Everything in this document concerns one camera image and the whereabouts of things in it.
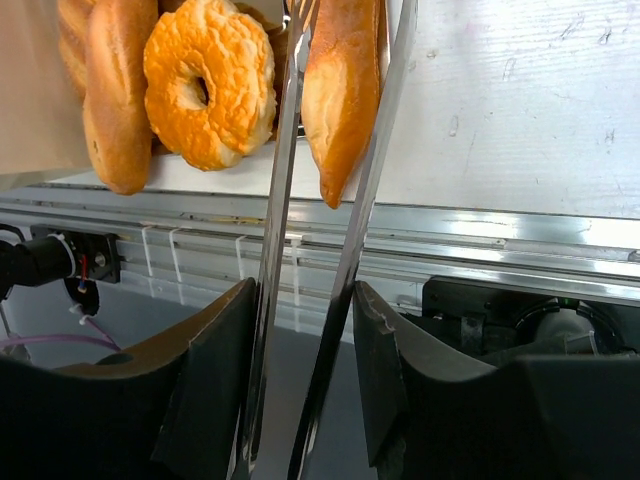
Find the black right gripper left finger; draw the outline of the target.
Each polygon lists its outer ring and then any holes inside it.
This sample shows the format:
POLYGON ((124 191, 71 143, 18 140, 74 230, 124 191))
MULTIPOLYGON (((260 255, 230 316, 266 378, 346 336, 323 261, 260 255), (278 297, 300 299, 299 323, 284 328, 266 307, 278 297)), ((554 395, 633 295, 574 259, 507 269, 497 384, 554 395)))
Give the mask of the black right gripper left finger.
POLYGON ((5 479, 223 479, 245 397, 255 283, 97 363, 1 360, 5 479))

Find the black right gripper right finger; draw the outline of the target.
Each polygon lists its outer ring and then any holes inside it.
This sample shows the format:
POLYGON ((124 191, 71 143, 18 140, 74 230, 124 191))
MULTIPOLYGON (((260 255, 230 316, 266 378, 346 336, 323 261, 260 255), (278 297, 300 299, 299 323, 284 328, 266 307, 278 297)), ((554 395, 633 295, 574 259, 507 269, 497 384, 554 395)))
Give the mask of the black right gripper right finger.
POLYGON ((494 365, 421 329, 369 284, 354 339, 370 464, 382 479, 635 479, 639 353, 494 365))

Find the metal tongs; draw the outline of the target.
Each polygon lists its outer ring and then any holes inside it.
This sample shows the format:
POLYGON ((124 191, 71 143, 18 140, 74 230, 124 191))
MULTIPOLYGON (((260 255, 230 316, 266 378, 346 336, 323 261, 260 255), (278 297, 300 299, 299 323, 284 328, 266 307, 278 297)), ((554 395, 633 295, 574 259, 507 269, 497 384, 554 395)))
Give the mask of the metal tongs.
MULTIPOLYGON (((258 277, 256 327, 248 394, 242 412, 243 421, 236 466, 232 473, 235 479, 251 477, 259 451, 267 383, 267 349, 276 316, 300 117, 300 100, 318 7, 319 4, 316 1, 298 1, 284 9, 283 22, 289 31, 289 39, 258 277)), ((359 186, 331 292, 331 302, 289 461, 287 476, 290 479, 304 477, 314 450, 408 70, 417 23, 417 2, 403 2, 396 36, 390 48, 390 65, 385 76, 372 139, 363 161, 359 186)))

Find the beige paper bag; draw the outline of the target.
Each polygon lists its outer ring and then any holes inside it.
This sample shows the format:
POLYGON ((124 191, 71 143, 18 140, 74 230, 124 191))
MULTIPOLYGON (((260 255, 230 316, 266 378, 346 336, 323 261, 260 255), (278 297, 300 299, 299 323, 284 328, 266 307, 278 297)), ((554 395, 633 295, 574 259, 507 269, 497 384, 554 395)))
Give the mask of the beige paper bag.
POLYGON ((1 3, 1 173, 91 167, 58 50, 56 3, 1 3))

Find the short loaf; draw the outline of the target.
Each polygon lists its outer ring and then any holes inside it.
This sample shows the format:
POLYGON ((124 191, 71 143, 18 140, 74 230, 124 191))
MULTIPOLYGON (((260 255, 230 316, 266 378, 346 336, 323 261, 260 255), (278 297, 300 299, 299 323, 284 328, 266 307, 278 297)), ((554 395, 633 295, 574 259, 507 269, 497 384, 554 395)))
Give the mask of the short loaf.
POLYGON ((120 195, 141 191, 149 176, 152 130, 143 53, 157 20, 156 1, 99 1, 88 22, 86 145, 99 179, 120 195))

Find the long baguette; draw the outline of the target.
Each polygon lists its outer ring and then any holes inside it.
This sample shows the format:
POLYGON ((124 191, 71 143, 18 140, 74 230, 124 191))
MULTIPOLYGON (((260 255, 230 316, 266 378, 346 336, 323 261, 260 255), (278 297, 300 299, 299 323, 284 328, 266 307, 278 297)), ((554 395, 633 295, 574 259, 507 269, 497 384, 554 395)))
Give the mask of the long baguette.
POLYGON ((381 3, 322 1, 304 75, 301 117, 324 202, 336 209, 364 158, 380 102, 381 3))

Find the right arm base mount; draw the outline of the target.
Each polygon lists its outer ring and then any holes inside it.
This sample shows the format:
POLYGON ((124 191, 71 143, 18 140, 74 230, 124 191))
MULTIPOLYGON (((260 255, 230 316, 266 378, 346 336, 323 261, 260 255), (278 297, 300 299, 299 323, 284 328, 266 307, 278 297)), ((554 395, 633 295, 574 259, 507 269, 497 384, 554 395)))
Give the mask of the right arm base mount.
POLYGON ((639 308, 434 277, 416 324, 494 365, 520 355, 639 353, 639 308))

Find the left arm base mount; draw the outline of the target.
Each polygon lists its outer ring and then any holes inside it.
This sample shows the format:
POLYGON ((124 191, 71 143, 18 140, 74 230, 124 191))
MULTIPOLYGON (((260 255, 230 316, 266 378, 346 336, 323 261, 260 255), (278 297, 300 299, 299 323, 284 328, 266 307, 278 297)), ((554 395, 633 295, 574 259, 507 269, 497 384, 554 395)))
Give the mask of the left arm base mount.
POLYGON ((18 238, 15 244, 1 242, 2 300, 15 286, 35 288, 61 280, 82 314, 94 316, 100 306, 98 284, 121 280, 114 234, 34 225, 28 240, 15 226, 3 224, 1 231, 18 238))

